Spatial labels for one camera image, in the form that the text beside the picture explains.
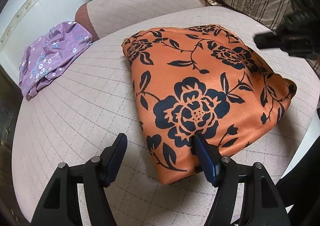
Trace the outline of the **orange black floral blouse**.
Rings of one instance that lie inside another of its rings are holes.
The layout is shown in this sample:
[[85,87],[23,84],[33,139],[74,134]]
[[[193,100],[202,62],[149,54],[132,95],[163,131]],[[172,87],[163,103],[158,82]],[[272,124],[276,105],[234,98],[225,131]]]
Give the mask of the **orange black floral blouse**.
[[139,31],[122,43],[143,137],[160,183],[197,173],[193,137],[234,155],[285,115],[297,87],[217,25]]

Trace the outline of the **brown wooden glass door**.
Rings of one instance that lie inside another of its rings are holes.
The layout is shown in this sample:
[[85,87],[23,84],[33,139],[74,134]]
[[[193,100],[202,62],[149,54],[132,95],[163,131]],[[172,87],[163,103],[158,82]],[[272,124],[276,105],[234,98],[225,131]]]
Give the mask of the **brown wooden glass door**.
[[21,93],[8,74],[1,68],[1,213],[7,220],[18,222],[20,209],[12,180],[12,145]]

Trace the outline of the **pink quilted mattress cover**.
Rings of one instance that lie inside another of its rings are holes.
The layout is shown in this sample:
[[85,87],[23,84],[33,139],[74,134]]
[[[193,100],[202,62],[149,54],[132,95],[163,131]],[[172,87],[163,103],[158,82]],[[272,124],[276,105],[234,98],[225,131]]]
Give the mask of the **pink quilted mattress cover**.
[[203,7],[149,19],[116,31],[86,50],[33,99],[23,100],[12,149],[12,178],[22,214],[31,220],[58,163],[79,165],[99,155],[119,133],[128,148],[106,189],[118,225],[203,225],[216,189],[199,173],[162,185],[142,138],[121,43],[140,30],[219,24],[251,48],[266,28],[223,7]]

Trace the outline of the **purple floral cloth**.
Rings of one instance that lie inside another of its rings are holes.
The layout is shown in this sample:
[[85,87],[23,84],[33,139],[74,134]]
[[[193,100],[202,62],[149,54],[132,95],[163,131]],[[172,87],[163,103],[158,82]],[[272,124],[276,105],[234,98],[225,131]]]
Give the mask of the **purple floral cloth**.
[[27,100],[61,76],[92,45],[92,35],[75,21],[64,21],[28,47],[19,67],[18,86]]

